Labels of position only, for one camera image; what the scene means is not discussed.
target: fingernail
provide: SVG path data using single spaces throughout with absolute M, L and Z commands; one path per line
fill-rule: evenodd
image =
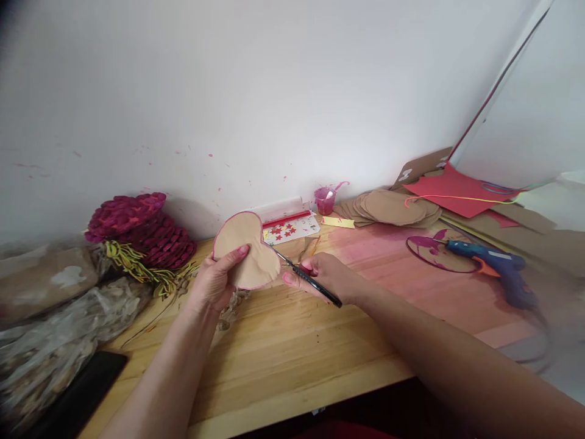
M 290 285 L 293 282 L 293 274 L 286 272 L 285 274 L 282 275 L 282 281 L 287 284 Z

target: star sticker sheet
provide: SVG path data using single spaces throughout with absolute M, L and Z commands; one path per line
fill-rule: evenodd
M 304 218 L 284 221 L 264 229 L 264 242 L 268 245 L 280 244 L 293 239 L 314 235 L 320 231 L 319 224 L 313 215 Z

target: blue glue gun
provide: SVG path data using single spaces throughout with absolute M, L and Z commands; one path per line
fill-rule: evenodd
M 435 241 L 445 244 L 445 248 L 456 255 L 478 261 L 481 264 L 480 273 L 499 277 L 506 302 L 514 308 L 529 310 L 538 306 L 538 298 L 519 273 L 526 267 L 524 258 L 463 241 Z

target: wooden table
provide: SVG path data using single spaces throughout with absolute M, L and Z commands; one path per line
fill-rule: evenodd
M 443 228 L 441 223 L 430 230 L 385 224 L 355 230 L 322 226 L 317 251 L 334 254 L 362 276 L 495 348 L 533 334 L 526 316 L 502 299 L 497 280 L 437 269 L 406 248 L 406 237 Z M 212 243 L 200 243 L 194 259 L 209 254 Z M 296 240 L 277 249 L 292 257 L 302 246 L 303 240 Z M 169 303 L 152 301 L 106 347 L 130 355 L 130 361 L 82 437 L 96 437 L 134 389 L 185 299 L 120 350 Z M 254 291 L 232 327 L 216 333 L 191 415 L 190 437 L 231 437 L 412 376 L 361 310 L 337 309 L 279 279 Z

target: black scissor handle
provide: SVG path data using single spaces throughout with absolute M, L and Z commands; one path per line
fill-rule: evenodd
M 329 292 L 328 289 L 323 287 L 323 285 L 321 285 L 319 282 L 314 280 L 311 276 L 309 276 L 307 273 L 302 271 L 296 265 L 292 266 L 292 270 L 296 274 L 298 274 L 301 277 L 301 279 L 307 281 L 313 288 L 315 288 L 315 290 L 317 290 L 322 295 L 324 295 L 327 299 L 329 299 L 335 306 L 337 306 L 337 308 L 341 308 L 343 303 L 341 303 L 341 301 L 339 300 L 339 298 L 337 296 L 335 296 L 333 293 Z

